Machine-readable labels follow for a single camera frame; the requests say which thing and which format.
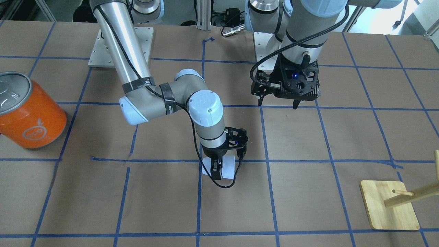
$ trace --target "metal plate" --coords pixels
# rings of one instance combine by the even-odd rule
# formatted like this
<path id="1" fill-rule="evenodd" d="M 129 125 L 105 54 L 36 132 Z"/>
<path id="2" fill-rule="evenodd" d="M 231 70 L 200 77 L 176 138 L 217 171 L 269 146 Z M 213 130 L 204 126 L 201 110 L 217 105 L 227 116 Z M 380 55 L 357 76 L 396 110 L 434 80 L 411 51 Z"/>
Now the metal plate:
<path id="1" fill-rule="evenodd" d="M 135 27 L 137 38 L 139 39 L 140 47 L 142 48 L 146 62 L 149 61 L 151 53 L 152 36 L 154 29 L 152 27 Z M 101 30 L 97 33 L 96 42 L 93 46 L 93 51 L 88 61 L 89 67 L 98 68 L 114 68 L 113 61 L 105 46 L 104 39 L 101 38 Z"/>
<path id="2" fill-rule="evenodd" d="M 262 58 L 266 57 L 269 53 L 266 49 L 268 41 L 273 36 L 272 33 L 253 33 L 254 41 L 255 41 L 255 53 L 256 60 L 259 61 Z M 274 65 L 276 64 L 277 55 L 270 58 L 268 61 L 265 61 L 261 65 L 259 65 L 258 69 L 264 72 L 272 72 Z"/>

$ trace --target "orange canister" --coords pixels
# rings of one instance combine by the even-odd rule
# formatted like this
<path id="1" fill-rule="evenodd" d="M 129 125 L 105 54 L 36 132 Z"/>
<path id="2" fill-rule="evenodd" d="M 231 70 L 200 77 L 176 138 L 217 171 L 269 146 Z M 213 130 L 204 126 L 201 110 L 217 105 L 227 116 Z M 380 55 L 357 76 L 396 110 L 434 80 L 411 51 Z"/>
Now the orange canister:
<path id="1" fill-rule="evenodd" d="M 53 142 L 66 123 L 65 112 L 36 82 L 19 72 L 0 73 L 0 133 L 33 149 Z"/>

